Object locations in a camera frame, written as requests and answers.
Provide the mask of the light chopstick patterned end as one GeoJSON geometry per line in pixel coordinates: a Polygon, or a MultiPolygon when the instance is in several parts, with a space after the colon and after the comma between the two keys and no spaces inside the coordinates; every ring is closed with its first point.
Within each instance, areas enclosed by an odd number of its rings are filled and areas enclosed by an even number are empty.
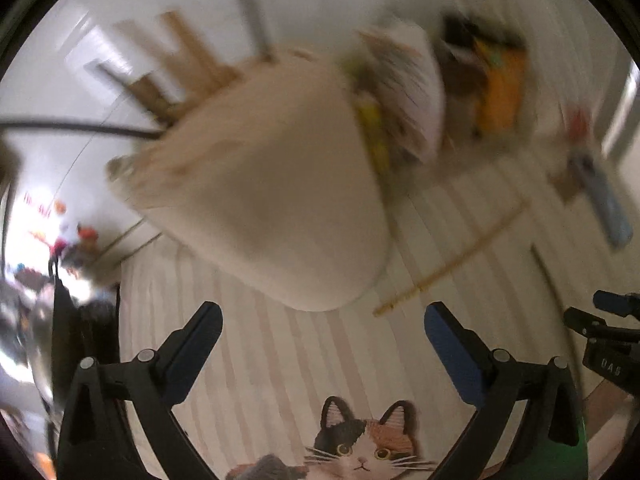
{"type": "Polygon", "coordinates": [[[421,292],[426,292],[438,281],[446,278],[454,270],[461,268],[465,263],[475,257],[488,247],[494,240],[496,240],[507,228],[510,228],[512,224],[521,217],[524,212],[528,211],[530,207],[530,200],[521,200],[512,210],[495,222],[486,232],[469,247],[459,252],[454,258],[451,258],[443,266],[428,274],[425,278],[421,278],[414,283],[411,288],[404,290],[401,294],[397,295],[391,300],[388,300],[385,304],[381,304],[379,307],[372,311],[372,315],[375,318],[380,318],[387,313],[397,309],[402,304],[416,298],[421,292]]]}

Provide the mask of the light wooden chopstick pair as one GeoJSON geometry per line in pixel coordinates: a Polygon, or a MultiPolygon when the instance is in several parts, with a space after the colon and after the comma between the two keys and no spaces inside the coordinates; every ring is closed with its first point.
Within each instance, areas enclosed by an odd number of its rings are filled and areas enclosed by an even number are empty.
{"type": "Polygon", "coordinates": [[[135,81],[129,81],[122,74],[117,73],[104,63],[96,64],[96,70],[114,84],[129,94],[147,112],[151,113],[155,120],[166,127],[172,126],[176,118],[171,113],[172,104],[168,101],[157,84],[149,75],[144,75],[135,81]]]}

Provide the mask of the dark chopstick pair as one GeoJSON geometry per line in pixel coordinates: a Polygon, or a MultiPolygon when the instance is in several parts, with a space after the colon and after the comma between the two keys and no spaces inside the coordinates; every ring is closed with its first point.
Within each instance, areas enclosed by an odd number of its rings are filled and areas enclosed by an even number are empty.
{"type": "Polygon", "coordinates": [[[104,136],[126,136],[126,138],[155,141],[164,130],[142,130],[116,125],[93,124],[92,122],[60,122],[59,120],[9,120],[2,119],[2,130],[51,130],[103,134],[104,136]]]}

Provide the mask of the black gas stove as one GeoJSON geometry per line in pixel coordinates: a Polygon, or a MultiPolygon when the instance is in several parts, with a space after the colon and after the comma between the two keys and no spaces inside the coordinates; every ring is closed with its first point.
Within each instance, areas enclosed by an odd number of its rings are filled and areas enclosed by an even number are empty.
{"type": "Polygon", "coordinates": [[[62,413],[80,361],[92,356],[100,364],[120,361],[118,285],[98,291],[85,302],[73,300],[58,276],[58,265],[49,263],[54,285],[51,339],[52,405],[62,413]]]}

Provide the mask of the blue smartphone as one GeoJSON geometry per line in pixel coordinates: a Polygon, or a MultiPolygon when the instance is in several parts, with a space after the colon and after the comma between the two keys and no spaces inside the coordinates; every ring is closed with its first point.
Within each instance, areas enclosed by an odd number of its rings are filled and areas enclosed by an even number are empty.
{"type": "Polygon", "coordinates": [[[614,249],[625,247],[634,236],[634,228],[604,170],[586,152],[571,154],[568,166],[585,190],[608,244],[614,249]]]}

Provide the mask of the steel wok with lid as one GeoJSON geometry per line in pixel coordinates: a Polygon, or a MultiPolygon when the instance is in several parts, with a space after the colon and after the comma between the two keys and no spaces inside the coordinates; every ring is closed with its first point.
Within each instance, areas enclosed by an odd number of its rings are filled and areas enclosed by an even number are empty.
{"type": "Polygon", "coordinates": [[[53,405],[53,288],[38,295],[1,279],[1,406],[45,413],[53,405]]]}

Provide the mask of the small brown card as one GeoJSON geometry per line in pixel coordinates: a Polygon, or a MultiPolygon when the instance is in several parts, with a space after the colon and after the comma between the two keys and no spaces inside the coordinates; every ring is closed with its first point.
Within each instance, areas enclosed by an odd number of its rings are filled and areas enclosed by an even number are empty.
{"type": "Polygon", "coordinates": [[[584,192],[582,180],[578,177],[574,164],[570,160],[560,169],[550,172],[548,181],[563,204],[572,202],[584,192]]]}

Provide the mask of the white utensil holder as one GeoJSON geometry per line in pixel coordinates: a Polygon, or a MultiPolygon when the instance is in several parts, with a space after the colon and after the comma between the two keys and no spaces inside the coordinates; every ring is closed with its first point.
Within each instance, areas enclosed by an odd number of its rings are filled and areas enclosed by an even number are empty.
{"type": "Polygon", "coordinates": [[[157,229],[297,310],[350,304],[386,263],[390,230],[347,81],[318,53],[248,66],[105,172],[157,229]]]}

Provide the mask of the orange label bottle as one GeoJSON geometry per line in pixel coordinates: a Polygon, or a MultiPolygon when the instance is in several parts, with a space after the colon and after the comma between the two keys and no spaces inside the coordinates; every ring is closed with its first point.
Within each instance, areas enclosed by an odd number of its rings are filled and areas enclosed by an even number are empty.
{"type": "Polygon", "coordinates": [[[498,41],[474,38],[474,51],[483,62],[486,84],[476,113],[481,136],[498,136],[514,128],[524,94],[528,51],[518,38],[498,41]]]}

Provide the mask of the snack packet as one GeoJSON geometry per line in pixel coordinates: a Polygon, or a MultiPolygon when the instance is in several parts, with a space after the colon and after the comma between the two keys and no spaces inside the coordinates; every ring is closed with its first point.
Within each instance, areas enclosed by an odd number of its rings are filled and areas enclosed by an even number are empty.
{"type": "Polygon", "coordinates": [[[392,18],[357,30],[366,50],[368,79],[352,104],[376,162],[394,142],[422,164],[442,144],[445,91],[431,41],[412,21],[392,18]]]}

